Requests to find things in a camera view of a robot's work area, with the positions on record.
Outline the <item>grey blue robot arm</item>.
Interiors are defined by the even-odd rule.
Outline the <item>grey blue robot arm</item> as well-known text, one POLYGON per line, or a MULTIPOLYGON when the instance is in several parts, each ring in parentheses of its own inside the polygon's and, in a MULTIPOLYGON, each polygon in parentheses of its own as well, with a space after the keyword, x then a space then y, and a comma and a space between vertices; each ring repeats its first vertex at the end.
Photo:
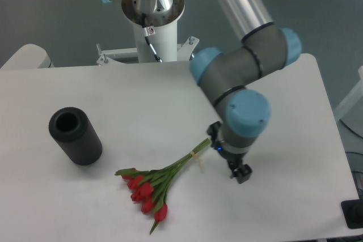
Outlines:
POLYGON ((218 1, 242 43, 234 52, 211 47, 193 54, 193 37, 177 44, 184 0, 122 0, 136 47, 118 50, 116 56, 136 54, 139 63, 190 61, 196 84, 220 118, 207 131, 212 147, 227 161, 232 177, 243 183, 252 173, 243 158, 271 115, 266 98, 247 86, 295 62, 302 45, 294 31, 275 26, 261 0, 218 1))

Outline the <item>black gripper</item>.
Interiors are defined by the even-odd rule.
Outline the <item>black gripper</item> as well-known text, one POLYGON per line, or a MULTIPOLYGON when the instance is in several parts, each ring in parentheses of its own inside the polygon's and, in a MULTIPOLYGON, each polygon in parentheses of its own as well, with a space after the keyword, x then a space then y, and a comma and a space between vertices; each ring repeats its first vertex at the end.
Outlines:
POLYGON ((219 121, 208 127, 206 133, 210 136, 211 147, 227 160, 228 167, 231 170, 230 178, 235 179, 238 184, 242 184, 249 180, 252 174, 251 167, 243 162, 243 157, 250 147, 235 147, 226 142, 221 127, 222 123, 219 121))

